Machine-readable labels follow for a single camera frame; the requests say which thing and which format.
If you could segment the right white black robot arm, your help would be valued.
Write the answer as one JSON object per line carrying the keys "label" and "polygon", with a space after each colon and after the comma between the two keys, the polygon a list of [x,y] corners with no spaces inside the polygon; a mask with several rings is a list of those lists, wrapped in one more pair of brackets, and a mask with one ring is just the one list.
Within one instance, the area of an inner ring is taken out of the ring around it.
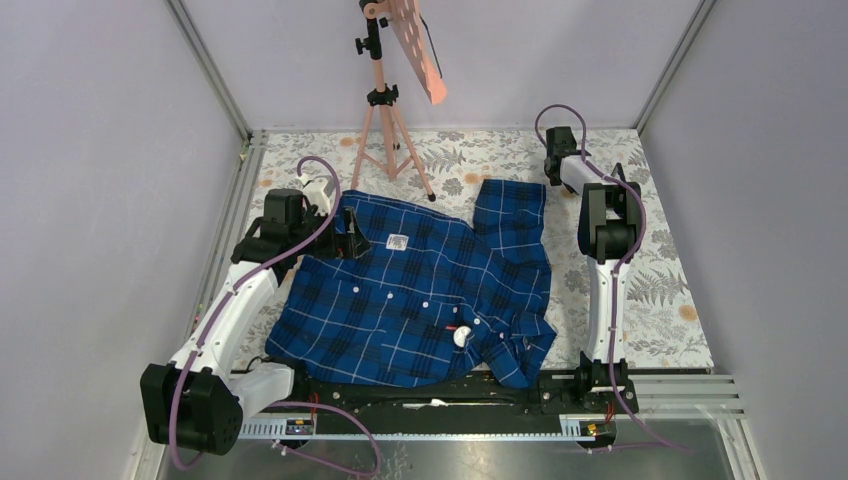
{"label": "right white black robot arm", "polygon": [[641,187],[628,182],[621,164],[609,174],[589,161],[566,126],[546,130],[544,172],[550,184],[581,197],[577,242],[590,274],[589,340],[580,353],[575,402],[597,412],[612,398],[627,395],[623,313],[630,265],[644,230]]}

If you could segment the blue plaid shirt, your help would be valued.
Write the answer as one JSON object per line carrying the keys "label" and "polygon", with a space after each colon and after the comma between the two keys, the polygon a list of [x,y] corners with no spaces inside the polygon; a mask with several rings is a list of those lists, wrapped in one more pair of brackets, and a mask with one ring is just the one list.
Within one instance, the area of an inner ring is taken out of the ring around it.
{"label": "blue plaid shirt", "polygon": [[[466,222],[356,190],[371,249],[358,259],[306,256],[264,345],[315,379],[414,388],[486,365],[529,387],[556,338],[546,321],[552,269],[542,243],[546,190],[487,179]],[[464,348],[453,330],[468,326]]]}

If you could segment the black jewelry box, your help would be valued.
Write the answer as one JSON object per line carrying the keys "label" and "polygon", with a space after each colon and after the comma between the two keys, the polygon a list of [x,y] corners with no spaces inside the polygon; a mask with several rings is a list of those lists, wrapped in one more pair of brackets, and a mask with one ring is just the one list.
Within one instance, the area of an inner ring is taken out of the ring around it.
{"label": "black jewelry box", "polygon": [[628,184],[626,181],[626,176],[624,173],[623,165],[618,162],[614,165],[612,171],[607,176],[607,181],[611,184],[614,184],[620,188],[627,188]]}

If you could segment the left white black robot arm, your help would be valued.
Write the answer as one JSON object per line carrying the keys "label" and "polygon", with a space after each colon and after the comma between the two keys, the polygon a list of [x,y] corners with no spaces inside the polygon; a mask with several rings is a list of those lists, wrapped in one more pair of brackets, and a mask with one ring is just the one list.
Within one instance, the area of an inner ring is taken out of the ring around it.
{"label": "left white black robot arm", "polygon": [[224,455],[245,421],[272,403],[304,407],[311,387],[287,365],[234,374],[240,346],[298,257],[355,259],[369,248],[353,208],[336,206],[322,187],[270,190],[195,332],[166,364],[149,364],[141,375],[149,439]]}

